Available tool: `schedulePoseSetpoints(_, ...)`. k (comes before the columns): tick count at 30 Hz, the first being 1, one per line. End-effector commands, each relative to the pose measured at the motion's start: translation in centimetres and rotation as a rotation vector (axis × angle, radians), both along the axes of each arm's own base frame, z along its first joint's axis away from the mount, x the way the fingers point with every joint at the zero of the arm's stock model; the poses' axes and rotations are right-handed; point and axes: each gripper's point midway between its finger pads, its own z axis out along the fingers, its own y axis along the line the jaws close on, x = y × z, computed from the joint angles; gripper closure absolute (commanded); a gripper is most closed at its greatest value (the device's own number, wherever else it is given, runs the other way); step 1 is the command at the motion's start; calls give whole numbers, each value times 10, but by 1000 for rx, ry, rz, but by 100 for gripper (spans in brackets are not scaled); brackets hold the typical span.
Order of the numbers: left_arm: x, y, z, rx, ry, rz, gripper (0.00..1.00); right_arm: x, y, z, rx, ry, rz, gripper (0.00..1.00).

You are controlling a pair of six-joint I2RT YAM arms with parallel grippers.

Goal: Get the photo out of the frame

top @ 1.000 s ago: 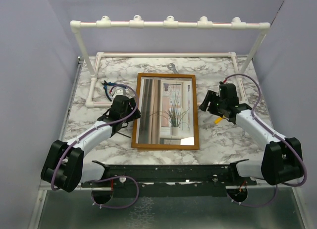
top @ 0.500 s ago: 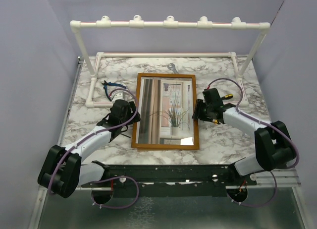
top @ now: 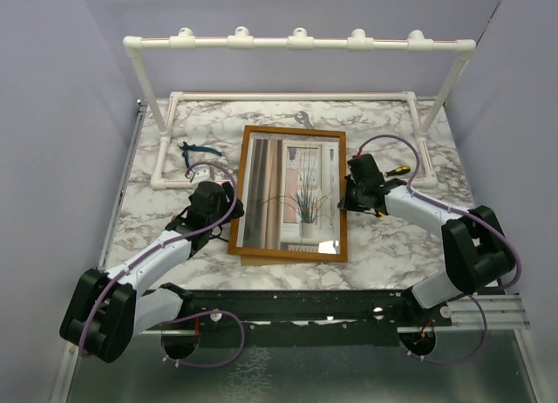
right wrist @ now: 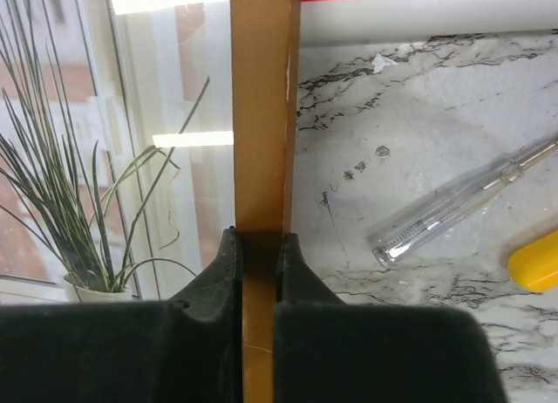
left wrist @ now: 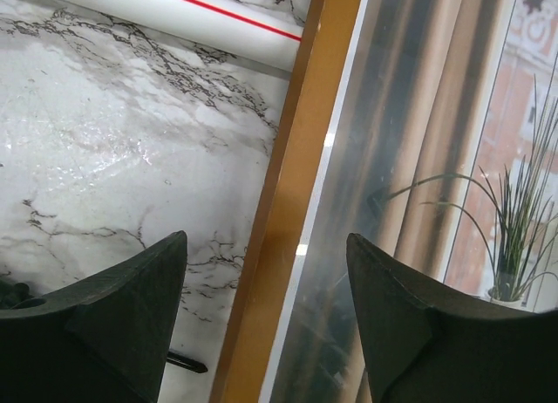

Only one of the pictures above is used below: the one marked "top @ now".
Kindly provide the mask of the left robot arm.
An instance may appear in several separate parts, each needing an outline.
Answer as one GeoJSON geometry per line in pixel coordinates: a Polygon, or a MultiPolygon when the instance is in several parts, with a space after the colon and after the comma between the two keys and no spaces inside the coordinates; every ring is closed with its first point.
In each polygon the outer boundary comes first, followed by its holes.
{"type": "Polygon", "coordinates": [[[110,269],[89,269],[79,278],[59,336],[80,352],[111,363],[133,336],[168,322],[176,329],[192,320],[193,308],[175,286],[153,284],[195,256],[214,229],[243,216],[233,182],[201,182],[188,206],[138,255],[110,269]]]}

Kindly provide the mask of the yellow black screwdriver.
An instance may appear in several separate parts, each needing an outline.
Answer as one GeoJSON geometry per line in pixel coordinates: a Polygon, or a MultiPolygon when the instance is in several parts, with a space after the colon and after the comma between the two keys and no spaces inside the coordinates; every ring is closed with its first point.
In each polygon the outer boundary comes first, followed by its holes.
{"type": "Polygon", "coordinates": [[[376,217],[389,215],[385,203],[385,197],[393,189],[404,186],[406,182],[401,179],[401,176],[409,174],[410,172],[411,168],[409,166],[403,165],[382,173],[384,181],[381,182],[378,186],[378,205],[375,207],[376,217]]]}

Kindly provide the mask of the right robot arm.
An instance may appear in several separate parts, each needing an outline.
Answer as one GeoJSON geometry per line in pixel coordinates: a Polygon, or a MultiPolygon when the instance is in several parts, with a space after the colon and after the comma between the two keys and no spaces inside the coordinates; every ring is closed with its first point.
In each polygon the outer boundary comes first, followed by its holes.
{"type": "Polygon", "coordinates": [[[407,324],[420,325],[432,315],[432,307],[473,294],[519,269],[517,253],[490,208],[454,207],[398,178],[387,181],[370,154],[350,159],[348,169],[340,209],[404,219],[442,242],[445,268],[412,286],[412,297],[400,305],[407,324]]]}

